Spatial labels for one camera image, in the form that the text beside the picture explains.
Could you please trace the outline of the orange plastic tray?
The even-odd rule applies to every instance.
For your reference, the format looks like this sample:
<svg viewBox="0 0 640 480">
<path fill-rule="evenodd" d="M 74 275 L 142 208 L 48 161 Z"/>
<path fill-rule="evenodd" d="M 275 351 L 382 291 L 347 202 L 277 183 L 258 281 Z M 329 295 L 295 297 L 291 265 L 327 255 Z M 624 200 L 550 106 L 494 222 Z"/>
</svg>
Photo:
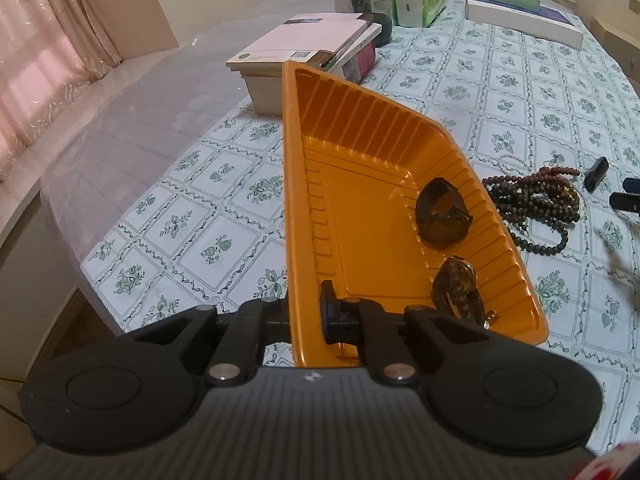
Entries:
<svg viewBox="0 0 640 480">
<path fill-rule="evenodd" d="M 498 334 L 541 344 L 548 323 L 525 264 L 456 141 L 438 122 L 386 96 L 314 68 L 282 70 L 284 212 L 288 308 L 300 367 L 343 367 L 354 348 L 329 344 L 321 285 L 340 297 L 400 313 L 429 306 L 444 261 L 459 256 L 477 274 Z M 427 183 L 454 186 L 469 211 L 468 234 L 444 248 L 424 243 L 414 208 Z"/>
</svg>

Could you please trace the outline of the dark blue flat book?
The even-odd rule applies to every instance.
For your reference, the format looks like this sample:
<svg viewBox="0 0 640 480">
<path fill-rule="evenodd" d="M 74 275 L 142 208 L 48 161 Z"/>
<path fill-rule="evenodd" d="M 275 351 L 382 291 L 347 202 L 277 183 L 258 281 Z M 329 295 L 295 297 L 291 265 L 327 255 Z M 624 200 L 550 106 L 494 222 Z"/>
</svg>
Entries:
<svg viewBox="0 0 640 480">
<path fill-rule="evenodd" d="M 560 11 L 544 6 L 540 0 L 465 0 L 465 17 L 491 25 L 513 22 L 516 18 L 544 18 L 570 25 Z"/>
</svg>

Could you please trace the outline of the green glass lantern jar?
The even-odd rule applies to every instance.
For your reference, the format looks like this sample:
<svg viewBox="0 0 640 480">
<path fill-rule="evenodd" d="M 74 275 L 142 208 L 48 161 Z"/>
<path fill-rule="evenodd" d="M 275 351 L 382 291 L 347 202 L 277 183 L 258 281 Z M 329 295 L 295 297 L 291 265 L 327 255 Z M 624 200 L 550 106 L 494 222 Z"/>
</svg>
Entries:
<svg viewBox="0 0 640 480">
<path fill-rule="evenodd" d="M 382 32 L 375 38 L 380 48 L 392 40 L 393 21 L 390 0 L 334 0 L 334 10 L 343 13 L 371 14 L 373 21 L 382 26 Z"/>
</svg>

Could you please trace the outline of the long white flat box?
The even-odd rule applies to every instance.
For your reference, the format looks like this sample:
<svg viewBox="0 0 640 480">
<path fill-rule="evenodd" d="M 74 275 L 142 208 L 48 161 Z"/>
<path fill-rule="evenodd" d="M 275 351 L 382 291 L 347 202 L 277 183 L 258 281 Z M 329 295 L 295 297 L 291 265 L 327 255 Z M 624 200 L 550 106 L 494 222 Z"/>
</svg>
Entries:
<svg viewBox="0 0 640 480">
<path fill-rule="evenodd" d="M 468 20 L 474 22 L 514 29 L 529 36 L 564 44 L 575 50 L 580 50 L 584 41 L 584 34 L 563 15 L 560 15 L 559 20 L 546 18 L 480 0 L 468 0 L 465 15 Z"/>
</svg>

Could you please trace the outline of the pink curtain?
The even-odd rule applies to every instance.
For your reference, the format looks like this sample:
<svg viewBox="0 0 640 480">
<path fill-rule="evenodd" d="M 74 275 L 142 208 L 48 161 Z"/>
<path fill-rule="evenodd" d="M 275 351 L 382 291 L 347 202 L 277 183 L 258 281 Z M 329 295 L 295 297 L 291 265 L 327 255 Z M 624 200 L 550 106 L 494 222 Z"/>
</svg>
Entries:
<svg viewBox="0 0 640 480">
<path fill-rule="evenodd" d="M 90 0 L 1 0 L 1 177 L 122 62 Z"/>
</svg>

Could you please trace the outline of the cardboard box on floor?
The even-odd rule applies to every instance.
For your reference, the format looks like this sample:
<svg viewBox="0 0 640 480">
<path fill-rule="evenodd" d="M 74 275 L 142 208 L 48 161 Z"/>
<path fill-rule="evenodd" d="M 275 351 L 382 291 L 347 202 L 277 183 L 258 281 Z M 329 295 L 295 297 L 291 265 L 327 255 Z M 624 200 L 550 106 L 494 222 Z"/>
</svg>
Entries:
<svg viewBox="0 0 640 480">
<path fill-rule="evenodd" d="M 591 19 L 590 30 L 593 36 L 614 58 L 628 79 L 639 82 L 639 39 L 596 18 Z"/>
</svg>

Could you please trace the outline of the stack of books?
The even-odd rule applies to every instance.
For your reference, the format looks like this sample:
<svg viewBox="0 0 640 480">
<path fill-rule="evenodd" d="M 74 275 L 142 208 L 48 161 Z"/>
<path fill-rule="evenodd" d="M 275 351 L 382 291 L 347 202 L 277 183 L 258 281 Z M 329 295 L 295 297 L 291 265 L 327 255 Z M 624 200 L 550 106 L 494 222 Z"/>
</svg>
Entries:
<svg viewBox="0 0 640 480">
<path fill-rule="evenodd" d="M 226 62 L 258 114 L 282 114 L 282 65 L 302 63 L 354 84 L 372 70 L 382 26 L 365 13 L 297 14 Z"/>
</svg>

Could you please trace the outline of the green tissue pack bundle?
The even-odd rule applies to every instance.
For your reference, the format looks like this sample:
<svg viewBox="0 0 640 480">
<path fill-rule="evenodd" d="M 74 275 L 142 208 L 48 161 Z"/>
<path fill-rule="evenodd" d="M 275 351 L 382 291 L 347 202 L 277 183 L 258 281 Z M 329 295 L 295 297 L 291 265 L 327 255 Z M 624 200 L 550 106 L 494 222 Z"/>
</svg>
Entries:
<svg viewBox="0 0 640 480">
<path fill-rule="evenodd" d="M 446 0 L 390 0 L 395 26 L 427 28 L 444 10 Z"/>
</svg>

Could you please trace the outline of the floral patterned bed sheet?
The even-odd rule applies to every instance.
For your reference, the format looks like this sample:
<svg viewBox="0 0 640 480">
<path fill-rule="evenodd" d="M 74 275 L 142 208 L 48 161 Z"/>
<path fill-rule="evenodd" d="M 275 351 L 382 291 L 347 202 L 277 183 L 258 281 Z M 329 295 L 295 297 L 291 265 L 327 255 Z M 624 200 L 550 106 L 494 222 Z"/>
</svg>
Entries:
<svg viewBox="0 0 640 480">
<path fill-rule="evenodd" d="M 620 66 L 582 50 L 477 24 L 447 0 L 423 32 L 397 29 L 364 85 L 440 122 L 480 177 L 543 167 L 610 168 L 557 256 L 525 264 L 548 318 L 547 348 L 603 391 L 589 445 L 639 437 L 639 219 L 608 198 L 639 172 L 639 100 Z M 81 260 L 108 319 L 135 330 L 209 301 L 232 311 L 282 296 L 282 122 L 241 102 L 160 166 Z"/>
</svg>

